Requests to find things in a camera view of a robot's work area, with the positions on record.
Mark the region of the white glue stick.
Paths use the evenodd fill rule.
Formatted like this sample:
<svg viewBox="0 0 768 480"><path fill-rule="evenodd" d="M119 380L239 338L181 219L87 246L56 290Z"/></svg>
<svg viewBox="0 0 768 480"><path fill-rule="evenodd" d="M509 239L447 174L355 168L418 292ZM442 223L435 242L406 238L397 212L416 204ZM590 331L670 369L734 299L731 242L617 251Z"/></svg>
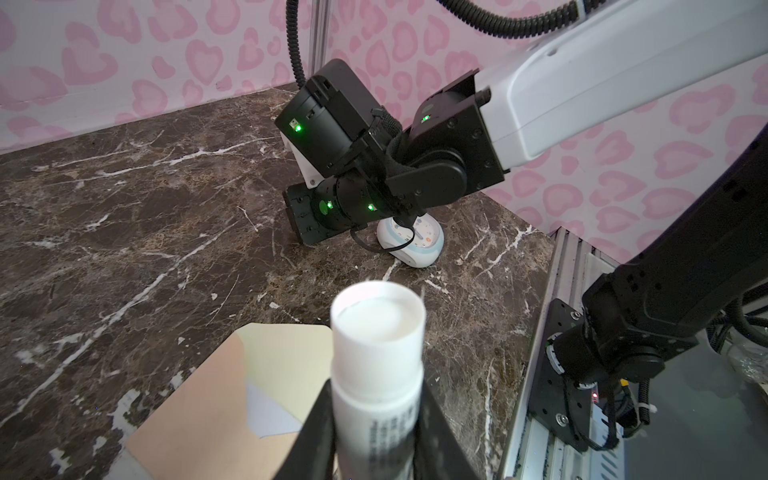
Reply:
<svg viewBox="0 0 768 480"><path fill-rule="evenodd" d="M334 299L330 385L343 478L410 478L425 327L422 299L397 283L360 282Z"/></svg>

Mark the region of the white letter paper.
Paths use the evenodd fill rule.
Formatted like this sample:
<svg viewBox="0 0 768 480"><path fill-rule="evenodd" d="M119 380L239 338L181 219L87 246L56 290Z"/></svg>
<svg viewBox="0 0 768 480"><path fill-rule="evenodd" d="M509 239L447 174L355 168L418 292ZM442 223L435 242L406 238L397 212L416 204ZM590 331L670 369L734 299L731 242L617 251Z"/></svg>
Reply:
<svg viewBox="0 0 768 480"><path fill-rule="evenodd" d="M246 423L259 438L298 433L302 423L260 387L246 382Z"/></svg>

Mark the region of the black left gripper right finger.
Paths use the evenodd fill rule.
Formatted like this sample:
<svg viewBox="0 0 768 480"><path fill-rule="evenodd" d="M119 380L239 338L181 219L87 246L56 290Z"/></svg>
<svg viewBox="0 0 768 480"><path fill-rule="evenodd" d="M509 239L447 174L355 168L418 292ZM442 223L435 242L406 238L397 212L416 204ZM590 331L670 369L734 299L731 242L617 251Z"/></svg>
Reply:
<svg viewBox="0 0 768 480"><path fill-rule="evenodd" d="M413 478L416 480L477 480L448 421L426 381L422 384L415 425Z"/></svg>

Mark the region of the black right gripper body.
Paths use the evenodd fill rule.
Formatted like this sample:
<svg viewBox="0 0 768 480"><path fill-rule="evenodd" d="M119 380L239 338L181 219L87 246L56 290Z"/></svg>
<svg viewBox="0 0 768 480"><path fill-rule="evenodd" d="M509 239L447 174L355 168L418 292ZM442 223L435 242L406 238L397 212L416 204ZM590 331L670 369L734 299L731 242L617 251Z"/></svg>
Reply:
<svg viewBox="0 0 768 480"><path fill-rule="evenodd" d="M283 198L291 227L304 245L316 245L394 215L385 198L361 176L330 177L313 189L294 184Z"/></svg>

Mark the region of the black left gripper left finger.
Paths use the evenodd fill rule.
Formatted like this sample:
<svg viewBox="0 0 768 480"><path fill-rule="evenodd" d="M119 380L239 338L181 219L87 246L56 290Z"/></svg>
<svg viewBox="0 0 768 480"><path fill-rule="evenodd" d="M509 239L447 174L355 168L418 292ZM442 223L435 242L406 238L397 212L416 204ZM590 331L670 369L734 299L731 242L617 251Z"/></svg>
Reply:
<svg viewBox="0 0 768 480"><path fill-rule="evenodd" d="M333 479L335 456L331 381L327 380L287 458L287 478Z"/></svg>

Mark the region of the peach pink envelope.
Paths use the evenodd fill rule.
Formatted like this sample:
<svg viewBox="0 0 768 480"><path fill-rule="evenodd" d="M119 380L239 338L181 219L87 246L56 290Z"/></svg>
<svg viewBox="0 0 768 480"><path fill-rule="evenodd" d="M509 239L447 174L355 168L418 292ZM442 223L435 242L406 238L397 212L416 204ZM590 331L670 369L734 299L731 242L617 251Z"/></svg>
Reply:
<svg viewBox="0 0 768 480"><path fill-rule="evenodd" d="M232 333L127 440L114 479L270 479L298 433L259 438L246 382L303 423L330 376L331 330L250 323Z"/></svg>

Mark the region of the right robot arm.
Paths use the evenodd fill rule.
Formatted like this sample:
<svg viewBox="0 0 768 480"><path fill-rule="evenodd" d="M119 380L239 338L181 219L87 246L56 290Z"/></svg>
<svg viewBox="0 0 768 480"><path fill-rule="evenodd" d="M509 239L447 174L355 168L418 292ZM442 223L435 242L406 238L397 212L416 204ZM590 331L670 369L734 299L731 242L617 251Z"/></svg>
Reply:
<svg viewBox="0 0 768 480"><path fill-rule="evenodd" d="M403 127L346 62L305 75L298 5L287 3L299 90L276 126L302 161L304 181L284 198L304 244L387 217L411 226L575 134L767 51L763 1L570 1L521 18L469 1L445 8L490 36L545 42L463 74ZM585 318L548 340L533 412L546 422L567 415L555 430L565 443L593 447L573 405L578 390L611 396L620 379L647 386L722 310L748 328L740 298L767 276L766 141L760 131L666 231L599 277L583 296Z"/></svg>

